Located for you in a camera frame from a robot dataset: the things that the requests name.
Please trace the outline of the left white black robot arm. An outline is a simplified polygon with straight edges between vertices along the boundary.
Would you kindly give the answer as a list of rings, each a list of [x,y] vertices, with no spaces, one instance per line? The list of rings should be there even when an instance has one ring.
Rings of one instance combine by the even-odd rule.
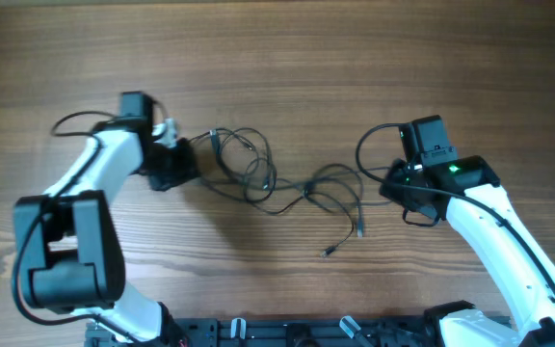
[[[110,205],[126,179],[147,178],[166,192],[198,178],[189,140],[144,92],[120,96],[119,113],[82,132],[87,144],[66,174],[13,209],[16,257],[11,288],[18,312],[43,326],[90,320],[124,346],[189,346],[166,306],[126,279]]]

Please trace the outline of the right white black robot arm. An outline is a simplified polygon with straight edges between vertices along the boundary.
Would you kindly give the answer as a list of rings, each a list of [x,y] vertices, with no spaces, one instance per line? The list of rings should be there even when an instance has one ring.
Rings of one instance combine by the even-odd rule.
[[[515,320],[508,328],[469,302],[427,311],[438,346],[555,346],[555,265],[520,221],[480,156],[459,157],[439,116],[397,124],[404,158],[380,193],[405,213],[445,221],[477,254]]]

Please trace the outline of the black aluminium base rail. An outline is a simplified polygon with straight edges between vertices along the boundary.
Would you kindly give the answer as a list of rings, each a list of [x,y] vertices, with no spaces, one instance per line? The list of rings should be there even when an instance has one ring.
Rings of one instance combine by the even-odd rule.
[[[296,347],[361,346],[378,347],[441,346],[440,332],[423,316],[386,316],[356,319],[360,331],[350,337],[332,320],[232,320],[177,319],[174,339],[156,338],[146,346],[190,347]]]

